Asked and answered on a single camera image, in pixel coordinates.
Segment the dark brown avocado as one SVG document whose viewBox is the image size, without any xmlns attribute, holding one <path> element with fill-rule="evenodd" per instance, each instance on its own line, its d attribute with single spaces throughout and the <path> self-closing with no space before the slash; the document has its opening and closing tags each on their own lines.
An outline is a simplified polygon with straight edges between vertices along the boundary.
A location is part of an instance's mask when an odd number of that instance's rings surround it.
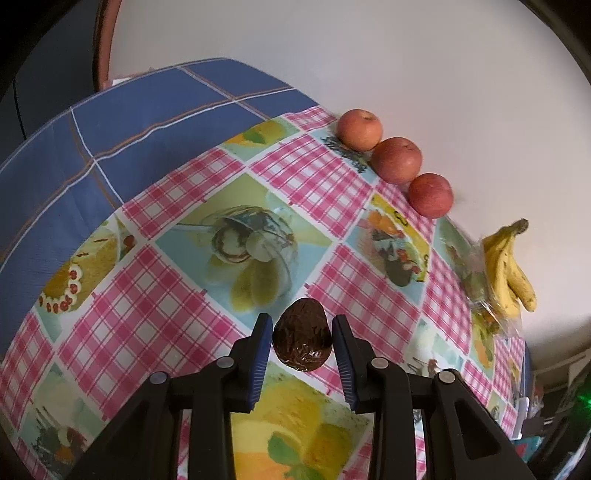
<svg viewBox="0 0 591 480">
<path fill-rule="evenodd" d="M 298 299 L 281 314 L 273 328 L 273 350 L 297 371 L 311 372 L 325 364 L 332 352 L 332 332 L 318 300 Z"/>
</svg>

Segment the clear plastic container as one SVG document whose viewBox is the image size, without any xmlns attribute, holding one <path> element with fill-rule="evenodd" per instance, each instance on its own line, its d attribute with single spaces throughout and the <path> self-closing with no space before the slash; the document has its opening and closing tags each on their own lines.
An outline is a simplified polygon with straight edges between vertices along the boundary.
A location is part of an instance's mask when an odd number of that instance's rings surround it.
<svg viewBox="0 0 591 480">
<path fill-rule="evenodd" d="M 522 333 L 522 305 L 510 288 L 509 309 L 502 305 L 489 279 L 482 240 L 471 245 L 465 258 L 465 275 L 461 284 L 471 311 L 482 319 L 489 332 L 503 338 L 517 337 Z"/>
</svg>

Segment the yellow banana bunch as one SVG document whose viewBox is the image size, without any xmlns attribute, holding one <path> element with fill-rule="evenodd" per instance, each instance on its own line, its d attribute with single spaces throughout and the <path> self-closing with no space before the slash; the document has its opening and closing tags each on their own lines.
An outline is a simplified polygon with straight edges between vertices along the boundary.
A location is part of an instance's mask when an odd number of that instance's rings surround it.
<svg viewBox="0 0 591 480">
<path fill-rule="evenodd" d="M 497 310 L 510 320 L 520 319 L 523 309 L 534 312 L 537 308 L 533 285 L 514 257 L 515 241 L 528 227 L 529 221 L 522 218 L 481 241 L 486 275 L 496 298 Z"/>
</svg>

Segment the pink checkered fruit tablecloth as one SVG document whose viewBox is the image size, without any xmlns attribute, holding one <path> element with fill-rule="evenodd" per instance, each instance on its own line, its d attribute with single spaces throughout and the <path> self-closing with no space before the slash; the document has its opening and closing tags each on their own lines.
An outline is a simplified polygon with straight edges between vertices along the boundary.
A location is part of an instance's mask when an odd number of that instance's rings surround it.
<svg viewBox="0 0 591 480">
<path fill-rule="evenodd" d="M 470 309 L 471 242 L 420 216 L 333 121 L 287 113 L 189 160 L 34 285 L 1 367 L 1 425 L 35 478 L 64 478 L 150 372 L 195 372 L 303 297 L 410 373 L 459 369 L 515 431 L 524 343 Z"/>
</svg>

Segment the right red apple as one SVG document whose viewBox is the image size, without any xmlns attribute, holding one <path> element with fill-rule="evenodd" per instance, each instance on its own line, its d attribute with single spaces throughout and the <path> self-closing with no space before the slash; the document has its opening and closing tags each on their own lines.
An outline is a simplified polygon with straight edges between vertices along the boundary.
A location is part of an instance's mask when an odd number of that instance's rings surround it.
<svg viewBox="0 0 591 480">
<path fill-rule="evenodd" d="M 420 215 L 438 219 L 451 210 L 454 193 L 445 177 L 436 173 L 424 173 L 410 183 L 408 201 Z"/>
</svg>

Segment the red apple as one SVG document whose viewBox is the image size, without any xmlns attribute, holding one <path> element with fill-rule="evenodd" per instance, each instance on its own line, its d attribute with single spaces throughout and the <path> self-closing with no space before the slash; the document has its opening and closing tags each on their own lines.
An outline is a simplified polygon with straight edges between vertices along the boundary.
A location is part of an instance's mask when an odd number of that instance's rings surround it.
<svg viewBox="0 0 591 480">
<path fill-rule="evenodd" d="M 342 144 L 349 149 L 367 152 L 373 150 L 382 140 L 383 125 L 374 113 L 352 109 L 342 114 L 335 131 Z"/>
<path fill-rule="evenodd" d="M 405 137 L 391 137 L 377 145 L 370 165 L 385 182 L 405 184 L 414 180 L 422 167 L 421 149 Z"/>
<path fill-rule="evenodd" d="M 408 201 L 420 215 L 438 219 L 451 210 L 454 193 L 445 177 L 436 173 L 424 173 L 410 183 Z"/>
</svg>

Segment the middle red apple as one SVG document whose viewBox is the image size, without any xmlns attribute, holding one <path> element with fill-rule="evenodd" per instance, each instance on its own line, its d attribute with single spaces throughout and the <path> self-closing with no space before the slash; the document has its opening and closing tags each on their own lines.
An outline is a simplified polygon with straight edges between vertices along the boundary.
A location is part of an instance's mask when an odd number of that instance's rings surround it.
<svg viewBox="0 0 591 480">
<path fill-rule="evenodd" d="M 414 180 L 422 167 L 421 149 L 405 137 L 391 137 L 377 145 L 370 165 L 385 182 L 405 184 Z"/>
</svg>

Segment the left red apple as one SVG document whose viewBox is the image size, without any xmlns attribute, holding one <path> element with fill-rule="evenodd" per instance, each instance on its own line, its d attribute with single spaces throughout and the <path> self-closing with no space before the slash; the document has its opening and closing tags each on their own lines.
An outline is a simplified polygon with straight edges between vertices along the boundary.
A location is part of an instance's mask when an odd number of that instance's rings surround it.
<svg viewBox="0 0 591 480">
<path fill-rule="evenodd" d="M 349 149 L 367 152 L 373 150 L 382 140 L 383 125 L 374 113 L 352 109 L 342 114 L 335 131 L 342 144 Z"/>
</svg>

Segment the blue plaid tablecloth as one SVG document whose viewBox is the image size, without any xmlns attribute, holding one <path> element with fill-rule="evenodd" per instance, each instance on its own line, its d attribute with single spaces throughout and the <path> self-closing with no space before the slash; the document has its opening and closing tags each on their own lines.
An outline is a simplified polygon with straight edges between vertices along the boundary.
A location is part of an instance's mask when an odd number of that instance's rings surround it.
<svg viewBox="0 0 591 480">
<path fill-rule="evenodd" d="M 50 120 L 1 167 L 1 344 L 42 287 L 123 203 L 209 148 L 310 97 L 245 63 L 155 70 Z"/>
</svg>

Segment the pink door frame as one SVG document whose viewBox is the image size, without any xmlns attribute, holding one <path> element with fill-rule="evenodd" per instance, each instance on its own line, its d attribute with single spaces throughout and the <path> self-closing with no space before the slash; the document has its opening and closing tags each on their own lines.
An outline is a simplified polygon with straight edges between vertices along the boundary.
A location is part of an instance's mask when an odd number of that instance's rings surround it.
<svg viewBox="0 0 591 480">
<path fill-rule="evenodd" d="M 101 1 L 94 39 L 93 75 L 95 87 L 102 90 L 109 80 L 111 48 L 121 0 Z"/>
</svg>

